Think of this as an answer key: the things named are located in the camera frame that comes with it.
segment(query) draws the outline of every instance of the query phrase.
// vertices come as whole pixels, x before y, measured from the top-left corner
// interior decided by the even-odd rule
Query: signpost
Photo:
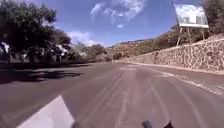
[[[180,35],[177,41],[177,46],[180,43],[181,34],[184,28],[187,28],[187,32],[190,38],[190,44],[192,43],[190,28],[201,28],[204,39],[205,35],[203,29],[208,29],[209,25],[203,7],[184,4],[173,4],[173,6],[176,11],[177,22],[180,26]]]

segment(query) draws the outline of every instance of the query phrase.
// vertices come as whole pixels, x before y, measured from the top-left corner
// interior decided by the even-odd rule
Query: tree
[[[121,54],[121,53],[115,53],[115,54],[113,55],[113,59],[114,59],[114,60],[119,60],[121,57],[122,57],[122,54]]]
[[[71,38],[64,31],[54,28],[50,43],[66,47],[71,44]]]
[[[0,2],[0,42],[14,51],[49,46],[56,21],[56,11],[33,3],[2,0]]]
[[[224,2],[221,0],[207,0],[203,3],[203,7],[212,33],[224,32]]]

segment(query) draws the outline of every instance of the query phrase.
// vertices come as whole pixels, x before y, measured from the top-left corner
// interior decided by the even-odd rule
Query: white object
[[[17,128],[71,128],[74,123],[63,98],[59,96]]]

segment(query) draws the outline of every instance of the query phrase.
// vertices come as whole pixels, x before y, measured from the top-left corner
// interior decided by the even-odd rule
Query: vegetation
[[[224,33],[224,2],[221,0],[206,0],[203,3],[203,7],[205,9],[205,13],[208,18],[209,23],[209,31],[204,29],[205,32],[205,38],[208,38],[209,36]],[[162,35],[158,36],[155,39],[147,39],[142,42],[136,41],[136,47],[132,48],[133,42],[129,44],[129,47],[124,45],[127,45],[126,43],[121,43],[120,45],[117,45],[116,47],[120,48],[114,48],[119,49],[116,50],[116,53],[128,53],[125,55],[125,57],[133,56],[133,55],[141,55],[161,49],[170,48],[173,46],[176,46],[177,40],[179,37],[179,31],[180,28],[178,25],[175,25],[171,28],[170,31],[163,33]],[[187,32],[187,29],[183,29],[181,34],[181,40],[180,45],[186,44],[186,43],[195,43],[200,40],[203,40],[203,35],[201,33],[200,28],[190,28],[191,38],[189,38],[189,34]]]
[[[31,63],[52,61],[95,61],[105,53],[102,45],[87,47],[82,43],[72,45],[70,37],[53,26],[56,11],[45,5],[0,1],[0,49],[4,55],[23,62],[26,56]]]

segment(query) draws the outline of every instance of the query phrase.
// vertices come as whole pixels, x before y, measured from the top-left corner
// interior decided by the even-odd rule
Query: metal pole
[[[188,32],[188,35],[189,35],[189,37],[190,37],[190,44],[192,44],[190,28],[187,28],[187,32]]]
[[[179,46],[179,43],[180,43],[180,38],[181,38],[182,30],[183,30],[183,28],[181,27],[180,28],[180,35],[179,35],[178,40],[177,40],[177,47]]]
[[[204,40],[205,39],[205,33],[204,33],[204,29],[203,28],[201,29],[201,33],[202,33],[203,40]]]
[[[208,30],[209,35],[212,36],[212,33],[211,33],[211,31],[209,30],[209,28],[208,28],[207,30]]]

